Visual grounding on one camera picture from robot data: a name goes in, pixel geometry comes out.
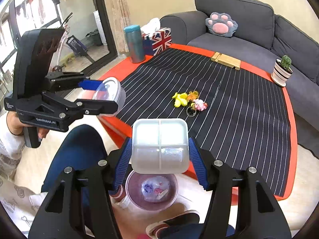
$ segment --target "human hand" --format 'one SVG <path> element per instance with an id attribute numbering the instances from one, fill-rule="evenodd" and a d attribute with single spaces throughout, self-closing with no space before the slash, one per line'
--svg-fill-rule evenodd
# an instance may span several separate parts
<path id="1" fill-rule="evenodd" d="M 24 127 L 30 127 L 30 125 L 26 125 L 21 123 L 19 120 L 18 114 L 16 112 L 8 112 L 7 114 L 7 126 L 10 132 L 16 136 L 19 136 L 23 132 Z M 47 137 L 48 129 L 38 128 L 38 136 L 43 139 Z"/>

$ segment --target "union jack tissue box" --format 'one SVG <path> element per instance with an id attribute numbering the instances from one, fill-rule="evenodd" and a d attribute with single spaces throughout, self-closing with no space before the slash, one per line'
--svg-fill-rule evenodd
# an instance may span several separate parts
<path id="1" fill-rule="evenodd" d="M 150 37 L 142 32 L 143 48 L 146 55 L 155 56 L 172 44 L 170 28 L 160 28 Z"/>

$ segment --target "gray couch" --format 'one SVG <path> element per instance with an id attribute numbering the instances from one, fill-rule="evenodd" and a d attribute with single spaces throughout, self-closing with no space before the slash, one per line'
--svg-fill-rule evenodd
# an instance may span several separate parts
<path id="1" fill-rule="evenodd" d="M 272 7 L 257 0 L 195 0 L 197 11 L 164 16 L 177 44 L 225 53 L 272 73 L 275 60 L 288 55 L 293 74 L 287 90 L 295 112 L 298 143 L 319 157 L 319 45 Z M 228 13 L 238 23 L 231 38 L 210 34 L 205 19 Z"/>

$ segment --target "jeans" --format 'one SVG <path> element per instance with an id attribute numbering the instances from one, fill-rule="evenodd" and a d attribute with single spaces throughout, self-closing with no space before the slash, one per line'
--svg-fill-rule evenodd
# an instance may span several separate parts
<path id="1" fill-rule="evenodd" d="M 75 170 L 87 169 L 106 157 L 102 138 L 93 127 L 81 125 L 72 129 L 55 154 L 41 192 L 50 190 L 65 167 L 72 166 Z M 82 191 L 84 223 L 92 230 L 88 190 L 83 188 Z"/>
<path id="2" fill-rule="evenodd" d="M 203 224 L 188 224 L 183 226 L 171 226 L 159 233 L 159 239 L 198 239 L 203 229 Z M 226 236 L 235 233 L 235 229 L 228 225 Z"/>

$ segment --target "curtain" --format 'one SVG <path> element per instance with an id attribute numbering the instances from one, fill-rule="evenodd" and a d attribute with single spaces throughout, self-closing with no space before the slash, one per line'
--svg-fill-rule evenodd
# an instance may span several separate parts
<path id="1" fill-rule="evenodd" d="M 130 11 L 127 4 L 127 0 L 111 0 L 113 21 L 115 33 L 115 42 L 117 44 L 117 50 L 120 53 L 128 52 L 129 49 L 125 42 L 125 35 L 123 29 L 131 25 Z"/>

